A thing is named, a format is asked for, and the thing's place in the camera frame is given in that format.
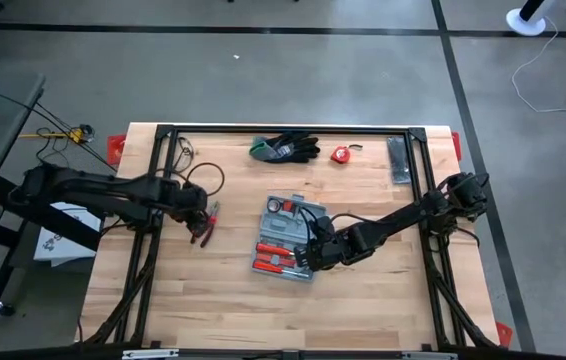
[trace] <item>white paper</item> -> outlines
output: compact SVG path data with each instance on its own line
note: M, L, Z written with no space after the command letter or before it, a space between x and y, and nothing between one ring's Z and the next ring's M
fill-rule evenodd
M84 207L64 202L54 203L52 206L80 220L92 229L100 231L101 220ZM41 228L36 251L34 252L34 260L51 260L52 266L57 266L74 259L94 257L95 254L96 252L93 250L78 245L72 240L57 235L48 229Z

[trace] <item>gray floor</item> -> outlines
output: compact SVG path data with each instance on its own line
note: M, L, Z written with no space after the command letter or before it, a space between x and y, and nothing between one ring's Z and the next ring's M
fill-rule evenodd
M505 30L505 12L522 3L442 0L448 27L460 30ZM566 30L565 1L551 16ZM436 28L430 0L21 0L8 3L0 21ZM452 44L537 349L566 354L566 113L532 112L510 83L546 40ZM444 124L463 131L438 37L0 31L0 67L44 73L43 104L67 122L93 125L102 154L106 136L124 133L131 121ZM519 82L538 107L566 107L566 39L550 45ZM24 131L44 125L33 117ZM1 173L20 181L39 146L19 141ZM463 149L462 168L472 170L465 142ZM68 154L74 167L104 171L80 149ZM478 233L495 315L512 325L485 220ZM0 319L0 349L71 342L86 276L38 270L25 282L19 315ZM53 290L58 283L67 286Z

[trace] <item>toolbox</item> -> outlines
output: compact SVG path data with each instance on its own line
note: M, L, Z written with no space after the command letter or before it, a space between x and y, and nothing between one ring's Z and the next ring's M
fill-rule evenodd
M314 273L308 267L298 266L294 259L294 249L304 247L308 240L308 228L301 212L312 221L314 217L325 216L326 209L303 201L301 195L292 195L290 199L268 196L259 236L252 249L253 271L288 280L312 281Z

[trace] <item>wooden table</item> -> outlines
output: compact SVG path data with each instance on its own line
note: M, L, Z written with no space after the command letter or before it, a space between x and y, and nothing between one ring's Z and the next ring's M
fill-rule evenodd
M156 124L130 124L120 177L147 171L155 129ZM459 165L450 129L426 130L438 183L459 172ZM251 134L184 136L195 148L194 164L219 164L226 181L211 198L219 200L221 207L206 248L190 245L184 225L169 218L164 222L146 343L160 340L163 347L176 348L307 350L419 350L423 343L435 344L416 227L392 236L369 259L316 274L312 284L250 270L250 252L268 194L300 194L326 206L330 214L350 211L370 218L412 202L410 185L392 184L386 136L320 135L322 152L309 165L253 160L248 155ZM363 150L354 151L350 163L329 161L336 146L353 143L363 145ZM191 180L212 191L219 184L218 171L204 167ZM343 221L337 222L337 228L350 223L339 220ZM101 241L82 313L86 337L122 296L132 239L132 232L114 229ZM476 243L457 233L451 237L449 252L460 301L485 334L498 341ZM442 308L452 338L447 306ZM128 335L136 310L133 307L130 312Z

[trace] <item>gray tool case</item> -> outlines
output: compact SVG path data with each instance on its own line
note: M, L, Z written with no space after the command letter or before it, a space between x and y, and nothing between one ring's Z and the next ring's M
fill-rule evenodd
M303 216L300 214L301 211L303 211L308 221L311 221L313 219L312 215L308 214L308 211L317 218L325 216L325 214L327 213L325 207L305 202L303 201L303 196L301 195L292 195L292 198L290 199L278 196L268 196L265 210L263 211L263 215L261 216L259 237L256 239L256 244L252 249L252 262L250 263L250 266L252 266L253 271L288 280L311 282L314 279L314 272L307 267L299 267L296 264L296 261L294 262L294 267L281 265L281 262L289 263L290 259L294 260L293 256L290 256L288 258L280 255L256 251L256 247L259 243L285 248L290 251L294 251L294 248L299 246L302 247L307 244L308 230L305 224L305 219L303 219ZM257 261L258 254L261 254L260 257L263 257L263 254L270 255L270 263L272 265L276 265L291 272L303 273L308 276L301 277L286 273L279 274L266 270L256 269L254 268L254 263L255 261Z

